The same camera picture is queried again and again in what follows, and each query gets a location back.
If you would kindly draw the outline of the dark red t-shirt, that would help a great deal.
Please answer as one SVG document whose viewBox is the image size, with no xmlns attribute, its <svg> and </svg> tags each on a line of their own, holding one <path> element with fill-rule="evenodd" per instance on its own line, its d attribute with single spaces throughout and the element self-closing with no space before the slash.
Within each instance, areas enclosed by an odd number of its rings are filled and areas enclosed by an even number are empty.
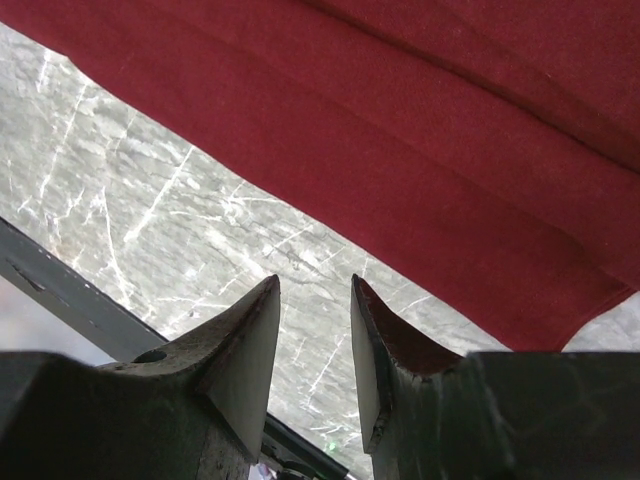
<svg viewBox="0 0 640 480">
<path fill-rule="evenodd" d="M 635 1 L 5 1 L 516 351 L 639 289 Z"/>
</svg>

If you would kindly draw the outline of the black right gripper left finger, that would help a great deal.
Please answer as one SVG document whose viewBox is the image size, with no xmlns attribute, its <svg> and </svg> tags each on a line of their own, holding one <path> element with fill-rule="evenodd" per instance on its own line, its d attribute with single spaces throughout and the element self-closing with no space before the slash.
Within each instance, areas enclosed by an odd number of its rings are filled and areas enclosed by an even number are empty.
<svg viewBox="0 0 640 480">
<path fill-rule="evenodd" d="M 280 282 L 131 362 L 1 356 L 5 479 L 244 479 L 258 461 Z"/>
</svg>

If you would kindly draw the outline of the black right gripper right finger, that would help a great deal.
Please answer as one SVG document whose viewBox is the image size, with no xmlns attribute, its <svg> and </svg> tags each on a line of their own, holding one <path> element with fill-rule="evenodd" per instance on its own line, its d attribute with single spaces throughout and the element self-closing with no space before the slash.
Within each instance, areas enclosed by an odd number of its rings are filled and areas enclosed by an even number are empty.
<svg viewBox="0 0 640 480">
<path fill-rule="evenodd" d="M 378 479 L 635 479 L 639 357 L 458 355 L 351 283 L 364 451 Z"/>
</svg>

